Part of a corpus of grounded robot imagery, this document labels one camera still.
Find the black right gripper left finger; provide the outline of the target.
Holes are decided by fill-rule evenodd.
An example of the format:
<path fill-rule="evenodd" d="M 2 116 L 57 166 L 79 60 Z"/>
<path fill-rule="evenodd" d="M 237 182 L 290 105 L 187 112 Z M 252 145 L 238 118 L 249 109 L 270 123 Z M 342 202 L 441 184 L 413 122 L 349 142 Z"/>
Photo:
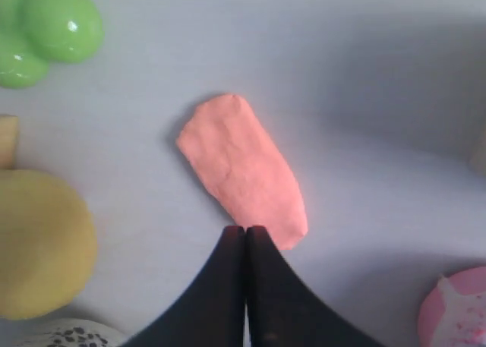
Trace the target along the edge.
<path fill-rule="evenodd" d="M 245 230 L 227 226 L 185 292 L 126 346 L 242 346 Z"/>

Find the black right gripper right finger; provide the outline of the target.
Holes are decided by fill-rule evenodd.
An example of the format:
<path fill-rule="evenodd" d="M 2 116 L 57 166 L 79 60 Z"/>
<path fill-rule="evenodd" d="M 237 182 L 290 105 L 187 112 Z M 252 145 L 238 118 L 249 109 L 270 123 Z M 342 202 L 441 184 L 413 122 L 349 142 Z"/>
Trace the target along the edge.
<path fill-rule="evenodd" d="M 246 301 L 253 346 L 379 346 L 294 273 L 263 226 L 246 231 Z"/>

